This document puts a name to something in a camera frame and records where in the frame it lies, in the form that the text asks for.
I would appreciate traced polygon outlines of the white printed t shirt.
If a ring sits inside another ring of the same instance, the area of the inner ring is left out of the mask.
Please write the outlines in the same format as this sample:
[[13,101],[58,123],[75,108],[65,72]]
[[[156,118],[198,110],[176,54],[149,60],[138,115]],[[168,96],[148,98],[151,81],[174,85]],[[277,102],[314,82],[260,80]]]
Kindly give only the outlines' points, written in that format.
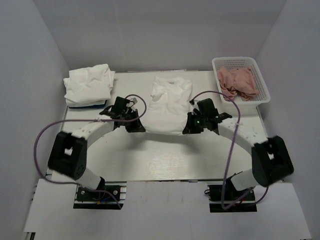
[[150,102],[141,118],[147,133],[180,136],[187,124],[193,84],[183,77],[156,76]]

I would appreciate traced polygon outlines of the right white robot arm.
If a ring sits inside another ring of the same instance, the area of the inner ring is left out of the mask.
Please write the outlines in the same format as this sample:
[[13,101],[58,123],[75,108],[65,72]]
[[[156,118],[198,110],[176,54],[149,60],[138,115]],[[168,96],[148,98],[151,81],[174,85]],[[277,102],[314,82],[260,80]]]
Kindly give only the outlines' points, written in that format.
[[184,135],[200,134],[209,130],[232,141],[251,156],[251,168],[223,180],[226,195],[236,200],[243,193],[256,186],[269,187],[291,175],[294,166],[284,140],[276,135],[266,137],[241,126],[228,113],[219,113],[211,99],[197,103],[197,107],[187,114]]

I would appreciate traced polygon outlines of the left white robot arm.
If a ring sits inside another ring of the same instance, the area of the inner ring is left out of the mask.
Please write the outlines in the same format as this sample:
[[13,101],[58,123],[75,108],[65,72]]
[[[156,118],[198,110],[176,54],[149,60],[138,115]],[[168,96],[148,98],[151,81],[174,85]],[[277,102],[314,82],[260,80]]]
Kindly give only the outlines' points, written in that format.
[[94,199],[105,196],[106,187],[103,177],[87,168],[88,148],[100,138],[123,126],[128,133],[144,133],[140,118],[142,114],[135,109],[136,94],[127,97],[116,97],[113,105],[107,106],[95,119],[87,120],[87,124],[71,131],[60,131],[54,140],[48,159],[48,168],[73,180],[73,184],[88,189]]

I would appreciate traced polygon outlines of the pink t shirt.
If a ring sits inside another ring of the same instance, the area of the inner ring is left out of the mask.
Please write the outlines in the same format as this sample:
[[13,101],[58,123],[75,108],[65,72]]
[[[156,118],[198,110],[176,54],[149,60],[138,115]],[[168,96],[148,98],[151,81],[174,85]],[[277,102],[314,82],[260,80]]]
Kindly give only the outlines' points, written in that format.
[[250,67],[233,68],[231,70],[221,67],[217,73],[217,78],[221,92],[232,100],[239,95],[243,101],[250,101],[259,94]]

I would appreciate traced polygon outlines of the white plastic basket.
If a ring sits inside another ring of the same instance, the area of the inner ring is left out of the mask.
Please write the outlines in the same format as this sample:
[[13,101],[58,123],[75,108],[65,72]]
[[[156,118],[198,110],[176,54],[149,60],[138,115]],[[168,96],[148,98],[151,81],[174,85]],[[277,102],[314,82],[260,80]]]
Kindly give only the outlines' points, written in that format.
[[258,114],[257,107],[271,100],[261,71],[252,57],[216,57],[212,60],[222,109],[236,116],[234,101],[242,116]]

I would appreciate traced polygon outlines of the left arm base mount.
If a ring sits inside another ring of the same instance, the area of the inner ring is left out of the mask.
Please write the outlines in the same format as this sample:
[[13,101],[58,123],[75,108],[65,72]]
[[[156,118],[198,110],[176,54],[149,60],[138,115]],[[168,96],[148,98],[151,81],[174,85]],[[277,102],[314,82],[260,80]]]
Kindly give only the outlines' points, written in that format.
[[[127,192],[127,184],[125,182],[107,182],[105,190],[112,194],[120,207],[123,206]],[[84,187],[76,189],[73,208],[83,210],[120,210],[116,201],[109,194],[92,192]]]

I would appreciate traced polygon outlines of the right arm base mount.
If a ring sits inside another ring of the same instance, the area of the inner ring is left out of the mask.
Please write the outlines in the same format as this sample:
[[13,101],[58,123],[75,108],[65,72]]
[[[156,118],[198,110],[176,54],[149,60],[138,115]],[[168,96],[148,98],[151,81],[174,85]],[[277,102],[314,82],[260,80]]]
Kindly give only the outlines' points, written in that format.
[[247,190],[236,191],[229,187],[225,188],[224,193],[224,205],[227,206],[231,204],[236,199],[240,198],[236,203],[234,203],[229,209],[225,210],[222,208],[222,185],[212,184],[208,185],[204,194],[209,199],[209,211],[210,213],[255,213],[257,212],[257,207],[254,204],[256,202],[256,196],[254,191],[251,189],[250,192],[244,195]]

